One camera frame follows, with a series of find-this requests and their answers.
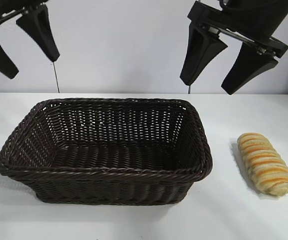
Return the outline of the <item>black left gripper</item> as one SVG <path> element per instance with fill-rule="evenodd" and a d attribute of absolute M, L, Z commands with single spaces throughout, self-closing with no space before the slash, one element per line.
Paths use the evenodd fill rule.
<path fill-rule="evenodd" d="M 0 25 L 18 14 L 16 24 L 55 62 L 60 53 L 52 34 L 46 0 L 0 0 Z M 19 70 L 0 45 L 0 73 L 13 79 Z"/>

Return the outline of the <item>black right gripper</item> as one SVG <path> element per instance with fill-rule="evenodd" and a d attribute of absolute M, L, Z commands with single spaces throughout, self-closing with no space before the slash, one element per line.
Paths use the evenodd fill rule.
<path fill-rule="evenodd" d="M 193 84 L 204 68 L 227 48 L 227 44 L 206 27 L 238 33 L 257 48 L 269 50 L 278 58 L 288 50 L 288 45 L 272 36 L 288 15 L 288 0 L 220 0 L 219 5 L 221 10 L 196 1 L 188 14 L 192 23 L 180 73 L 180 79 L 186 85 Z M 232 95 L 251 79 L 274 67 L 274 57 L 260 55 L 243 43 L 221 87 Z"/>

